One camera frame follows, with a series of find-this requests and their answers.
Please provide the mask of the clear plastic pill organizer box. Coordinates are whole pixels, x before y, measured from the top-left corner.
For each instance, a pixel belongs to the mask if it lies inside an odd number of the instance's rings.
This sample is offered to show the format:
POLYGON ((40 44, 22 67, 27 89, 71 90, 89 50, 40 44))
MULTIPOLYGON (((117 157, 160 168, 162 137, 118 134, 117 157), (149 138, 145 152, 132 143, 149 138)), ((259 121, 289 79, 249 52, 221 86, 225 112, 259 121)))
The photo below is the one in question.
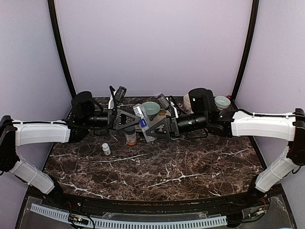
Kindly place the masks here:
POLYGON ((146 142, 147 143, 153 142, 156 139, 156 137, 148 136, 146 134, 146 131, 150 128, 150 124, 149 124, 149 118, 145 111, 144 106, 142 104, 137 104, 133 107, 133 110, 134 110, 135 115, 140 118, 139 126, 142 130, 142 133, 144 135, 146 142))

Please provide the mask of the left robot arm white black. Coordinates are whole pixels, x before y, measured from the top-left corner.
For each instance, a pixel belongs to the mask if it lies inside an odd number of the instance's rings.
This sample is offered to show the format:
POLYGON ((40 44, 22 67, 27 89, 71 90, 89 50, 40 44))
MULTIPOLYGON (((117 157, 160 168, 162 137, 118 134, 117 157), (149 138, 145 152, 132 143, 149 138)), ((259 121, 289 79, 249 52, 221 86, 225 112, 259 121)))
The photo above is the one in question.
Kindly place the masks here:
POLYGON ((89 131, 121 130, 137 125, 140 118, 118 109, 125 88, 111 89, 107 109, 98 103, 89 91, 78 93, 71 101, 72 112, 68 119, 57 121, 19 121, 9 115, 0 121, 0 170, 9 172, 41 193, 57 208, 67 204, 61 187, 49 175, 17 155, 16 148, 39 143, 77 143, 89 131))

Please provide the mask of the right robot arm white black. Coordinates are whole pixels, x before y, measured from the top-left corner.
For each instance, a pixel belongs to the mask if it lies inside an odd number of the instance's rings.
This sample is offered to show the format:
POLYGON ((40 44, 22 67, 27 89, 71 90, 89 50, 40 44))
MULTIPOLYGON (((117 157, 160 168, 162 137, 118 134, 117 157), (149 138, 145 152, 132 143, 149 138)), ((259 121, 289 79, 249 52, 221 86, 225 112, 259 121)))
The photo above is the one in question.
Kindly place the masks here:
POLYGON ((203 129, 208 134, 222 137, 260 136, 283 139, 288 142, 283 153, 255 179, 243 197, 243 203, 253 207, 262 194, 287 176, 293 169, 305 164, 305 113, 297 108, 286 114, 258 114, 244 109, 217 110, 213 92, 204 88, 189 93, 193 113, 166 117, 150 127, 148 136, 171 139, 183 133, 203 129))

